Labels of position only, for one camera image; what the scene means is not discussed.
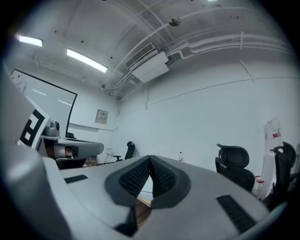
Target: ceiling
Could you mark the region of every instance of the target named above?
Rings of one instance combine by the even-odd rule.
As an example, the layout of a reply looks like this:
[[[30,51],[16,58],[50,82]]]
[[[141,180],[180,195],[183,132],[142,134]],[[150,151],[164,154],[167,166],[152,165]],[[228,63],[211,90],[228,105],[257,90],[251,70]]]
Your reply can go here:
[[[168,24],[172,16],[181,19],[179,26]],[[17,32],[42,39],[43,47],[15,41],[11,56],[99,89],[102,84],[112,89],[128,72],[125,63],[149,42],[167,52],[182,40],[241,31],[283,38],[269,15],[248,0],[53,0],[38,6]],[[68,57],[68,48],[108,67],[107,72]]]

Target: black border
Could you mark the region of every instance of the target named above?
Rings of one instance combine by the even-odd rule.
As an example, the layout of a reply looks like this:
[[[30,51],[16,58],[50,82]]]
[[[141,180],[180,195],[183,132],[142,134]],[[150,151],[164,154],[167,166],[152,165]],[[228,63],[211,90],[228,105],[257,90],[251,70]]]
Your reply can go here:
[[[40,81],[42,81],[42,82],[44,82],[44,83],[47,83],[47,84],[49,84],[49,85],[51,85],[51,86],[54,86],[54,87],[57,87],[57,88],[62,89],[62,90],[64,90],[64,91],[67,91],[67,92],[70,92],[70,93],[75,94],[75,98],[74,98],[73,104],[72,104],[72,106],[71,106],[69,118],[67,119],[67,128],[66,128],[66,134],[65,134],[65,137],[67,137],[67,132],[68,132],[68,128],[69,128],[69,121],[70,121],[70,117],[71,117],[71,113],[72,113],[72,110],[73,110],[73,106],[74,106],[75,100],[76,100],[76,98],[77,98],[77,93],[71,92],[71,91],[69,91],[69,90],[67,90],[67,89],[64,89],[64,88],[59,87],[59,86],[57,86],[57,85],[55,85],[55,84],[53,84],[53,83],[47,82],[47,81],[45,81],[45,80],[42,80],[42,79],[40,79],[40,78],[38,78],[38,77],[32,76],[32,75],[30,75],[30,74],[28,74],[28,73],[25,73],[25,72],[23,72],[23,71],[20,71],[19,69],[14,68],[14,71],[18,71],[18,72],[23,73],[23,74],[25,74],[25,75],[27,75],[27,76],[33,77],[33,78],[38,79],[38,80],[40,80]]]

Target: wall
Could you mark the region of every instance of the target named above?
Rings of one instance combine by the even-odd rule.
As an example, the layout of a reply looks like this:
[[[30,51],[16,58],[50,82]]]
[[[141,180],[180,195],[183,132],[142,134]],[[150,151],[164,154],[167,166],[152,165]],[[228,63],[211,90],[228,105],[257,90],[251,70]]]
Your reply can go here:
[[[38,68],[36,65],[18,61],[14,61],[8,66],[9,70],[16,68],[77,93],[69,121],[68,132],[74,133],[74,136],[79,140],[102,143],[104,148],[109,148],[115,120],[119,113],[114,97],[100,93],[97,89],[89,85],[82,85],[75,79],[71,79],[43,67]],[[98,109],[109,112],[106,125],[95,123]],[[98,162],[104,162],[106,156],[105,152],[98,155]]]
[[[229,49],[178,61],[121,100],[112,147],[124,156],[133,141],[140,155],[174,159],[182,151],[187,163],[215,171],[216,144],[237,145],[249,153],[247,169],[260,174],[267,120],[279,117],[283,140],[300,142],[299,77],[295,59],[273,51]]]

